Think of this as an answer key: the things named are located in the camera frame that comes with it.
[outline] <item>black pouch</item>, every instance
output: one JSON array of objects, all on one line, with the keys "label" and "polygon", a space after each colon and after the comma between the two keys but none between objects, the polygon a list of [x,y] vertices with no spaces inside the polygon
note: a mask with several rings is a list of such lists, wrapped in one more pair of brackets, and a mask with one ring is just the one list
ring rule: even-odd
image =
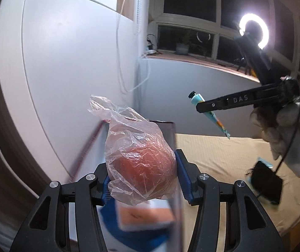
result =
[{"label": "black pouch", "polygon": [[252,170],[251,184],[260,195],[272,204],[279,205],[283,180],[261,161],[258,161]]}]

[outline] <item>flower pot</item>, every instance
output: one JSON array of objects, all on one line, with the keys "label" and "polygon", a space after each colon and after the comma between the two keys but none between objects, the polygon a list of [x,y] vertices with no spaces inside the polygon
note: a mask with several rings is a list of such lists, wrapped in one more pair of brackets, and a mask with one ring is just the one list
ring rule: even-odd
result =
[{"label": "flower pot", "polygon": [[187,55],[189,53],[189,45],[185,45],[182,43],[176,44],[176,54],[177,55]]}]

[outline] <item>white cord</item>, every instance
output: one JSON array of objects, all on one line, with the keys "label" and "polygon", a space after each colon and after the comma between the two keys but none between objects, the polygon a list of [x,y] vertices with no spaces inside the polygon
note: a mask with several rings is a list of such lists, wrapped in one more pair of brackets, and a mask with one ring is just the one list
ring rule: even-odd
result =
[{"label": "white cord", "polygon": [[[117,15],[117,20],[116,20],[116,60],[117,60],[117,70],[118,70],[117,74],[118,74],[118,82],[120,84],[122,94],[131,93],[132,91],[137,89],[139,86],[141,86],[144,82],[146,82],[149,79],[150,72],[151,72],[151,69],[149,67],[149,62],[147,61],[147,70],[148,70],[147,77],[142,82],[140,82],[138,85],[133,87],[132,89],[128,90],[126,88],[123,73],[122,73],[122,68],[121,68],[120,46],[119,46],[119,42],[118,42],[118,30],[120,27],[121,15],[123,13],[124,4],[125,4],[125,0],[123,0],[123,2],[122,2],[121,13]],[[146,54],[143,54],[140,58],[146,58]]]},{"label": "white cord", "polygon": [[1,160],[3,161],[4,165],[10,171],[10,173],[14,176],[14,178],[16,178],[16,180],[20,184],[22,184],[24,186],[24,188],[26,188],[35,198],[39,198],[39,196],[28,185],[26,185],[26,183],[23,180],[21,180],[19,178],[19,176],[12,170],[9,163],[7,163],[5,157],[3,156],[3,153],[1,152],[1,149],[0,149],[0,157],[1,157]]}]

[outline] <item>glowing ring light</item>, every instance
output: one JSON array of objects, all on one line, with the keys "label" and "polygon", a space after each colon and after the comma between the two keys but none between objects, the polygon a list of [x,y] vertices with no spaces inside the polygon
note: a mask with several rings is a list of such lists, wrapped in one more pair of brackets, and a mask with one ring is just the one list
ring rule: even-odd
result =
[{"label": "glowing ring light", "polygon": [[262,35],[263,35],[262,41],[258,45],[261,49],[263,49],[269,41],[269,30],[268,30],[266,23],[259,16],[255,15],[255,14],[249,13],[249,14],[244,15],[239,24],[239,27],[240,27],[239,32],[240,32],[241,36],[243,36],[244,32],[246,31],[246,24],[248,23],[248,21],[257,22],[260,25],[260,27],[262,28]]}]

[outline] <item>white glove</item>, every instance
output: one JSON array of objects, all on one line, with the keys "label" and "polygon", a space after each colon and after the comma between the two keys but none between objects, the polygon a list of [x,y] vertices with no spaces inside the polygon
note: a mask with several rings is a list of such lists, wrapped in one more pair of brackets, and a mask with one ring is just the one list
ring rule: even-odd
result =
[{"label": "white glove", "polygon": [[[274,160],[285,154],[296,127],[298,112],[299,104],[295,103],[288,104],[277,115],[271,107],[255,108],[251,112],[250,121],[263,129],[262,138],[270,143]],[[300,177],[300,122],[284,162]]]}]

